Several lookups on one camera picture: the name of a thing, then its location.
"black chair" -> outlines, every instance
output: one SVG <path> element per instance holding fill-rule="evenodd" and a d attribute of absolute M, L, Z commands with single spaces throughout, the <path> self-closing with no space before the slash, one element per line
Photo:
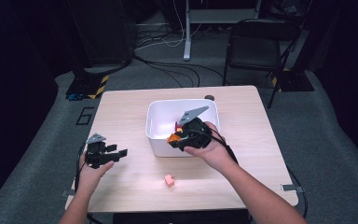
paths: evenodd
<path fill-rule="evenodd" d="M 271 108 L 279 79 L 290 50 L 298 40 L 300 27 L 291 21 L 250 19 L 237 22 L 228 40 L 223 86 L 227 82 L 227 68 L 266 71 L 273 74 L 277 82 L 268 103 Z M 287 43 L 281 53 L 281 43 Z"/>

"small pink object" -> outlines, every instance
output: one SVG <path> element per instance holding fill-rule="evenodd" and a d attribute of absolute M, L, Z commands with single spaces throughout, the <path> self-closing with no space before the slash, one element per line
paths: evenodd
<path fill-rule="evenodd" d="M 172 179 L 172 175 L 166 175 L 164 178 L 165 178 L 165 183 L 167 183 L 169 188 L 175 184 L 175 182 Z"/>

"hand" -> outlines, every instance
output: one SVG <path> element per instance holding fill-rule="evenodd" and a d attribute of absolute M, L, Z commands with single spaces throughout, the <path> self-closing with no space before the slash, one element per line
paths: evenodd
<path fill-rule="evenodd" d="M 103 177 L 106 171 L 113 167 L 113 164 L 114 162 L 110 161 L 98 169 L 88 167 L 88 165 L 85 164 L 85 154 L 83 153 L 79 160 L 81 170 L 77 192 L 80 191 L 81 194 L 91 196 L 100 183 L 101 177 Z"/>
<path fill-rule="evenodd" d="M 221 139 L 225 142 L 224 137 L 220 137 L 217 134 L 216 126 L 214 126 L 211 122 L 205 121 L 205 124 L 212 129 L 212 136 L 217 139 Z M 194 148 L 194 147 L 185 147 L 185 152 L 190 155 L 203 158 L 205 162 L 214 168 L 217 171 L 221 171 L 224 165 L 230 164 L 232 162 L 235 163 L 234 160 L 229 156 L 226 148 L 216 140 L 212 139 L 211 143 L 206 148 Z"/>

